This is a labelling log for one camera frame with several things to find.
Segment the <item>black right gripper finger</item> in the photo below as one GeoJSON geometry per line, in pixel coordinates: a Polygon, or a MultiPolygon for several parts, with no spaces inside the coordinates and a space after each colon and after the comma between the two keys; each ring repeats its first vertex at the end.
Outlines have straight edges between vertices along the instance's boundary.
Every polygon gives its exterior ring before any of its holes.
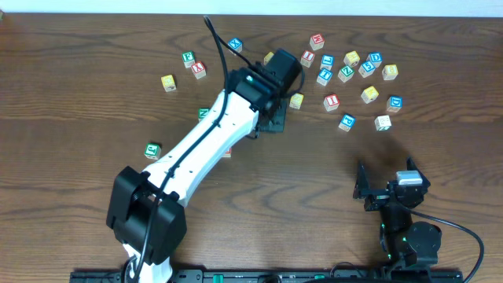
{"type": "Polygon", "coordinates": [[[370,193],[369,181],[366,177],[363,163],[358,164],[356,183],[354,186],[353,198],[364,199],[370,193]]]}
{"type": "Polygon", "coordinates": [[[407,161],[406,161],[406,167],[407,167],[407,170],[408,171],[416,171],[418,173],[418,175],[421,177],[421,179],[424,181],[424,182],[427,182],[428,179],[424,176],[424,174],[420,171],[420,169],[417,167],[417,165],[415,164],[415,162],[413,161],[413,158],[412,157],[408,157],[407,158],[407,161]]]}

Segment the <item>green N wooden block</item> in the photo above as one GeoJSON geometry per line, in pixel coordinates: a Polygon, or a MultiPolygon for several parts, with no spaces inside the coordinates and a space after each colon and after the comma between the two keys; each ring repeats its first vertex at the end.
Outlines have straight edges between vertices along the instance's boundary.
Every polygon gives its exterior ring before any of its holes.
{"type": "Polygon", "coordinates": [[[210,112],[209,108],[199,108],[198,109],[198,120],[202,121],[210,112]]]}

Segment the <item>red A wooden block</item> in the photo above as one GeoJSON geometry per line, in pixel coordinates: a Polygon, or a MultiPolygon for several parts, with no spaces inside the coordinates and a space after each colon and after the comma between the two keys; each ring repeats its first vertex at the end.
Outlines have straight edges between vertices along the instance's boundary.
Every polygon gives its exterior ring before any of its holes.
{"type": "Polygon", "coordinates": [[[224,154],[223,154],[223,156],[222,156],[222,157],[223,157],[223,158],[230,158],[230,157],[231,157],[231,153],[232,153],[232,149],[231,149],[231,148],[229,148],[229,149],[227,149],[227,150],[224,152],[224,154]]]}

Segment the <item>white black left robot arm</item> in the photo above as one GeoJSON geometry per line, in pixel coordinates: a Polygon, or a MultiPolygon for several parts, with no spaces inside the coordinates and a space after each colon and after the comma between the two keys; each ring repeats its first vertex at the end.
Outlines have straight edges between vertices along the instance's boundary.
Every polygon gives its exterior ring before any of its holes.
{"type": "Polygon", "coordinates": [[[118,173],[106,224],[130,257],[125,282],[170,280],[170,257],[186,234],[185,207],[198,185],[228,149],[274,116],[303,77],[300,62],[283,49],[265,65],[232,71],[209,113],[169,153],[141,172],[118,173]]]}

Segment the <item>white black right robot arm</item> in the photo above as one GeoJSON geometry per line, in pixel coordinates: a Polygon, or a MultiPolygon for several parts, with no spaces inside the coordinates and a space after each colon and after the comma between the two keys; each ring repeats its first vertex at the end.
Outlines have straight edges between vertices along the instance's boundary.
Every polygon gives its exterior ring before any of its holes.
{"type": "Polygon", "coordinates": [[[364,200],[366,211],[380,213],[381,245],[395,269],[429,267],[439,260],[440,228],[412,220],[412,210],[424,201],[430,185],[410,158],[384,189],[371,188],[363,163],[358,164],[353,198],[364,200]]]}

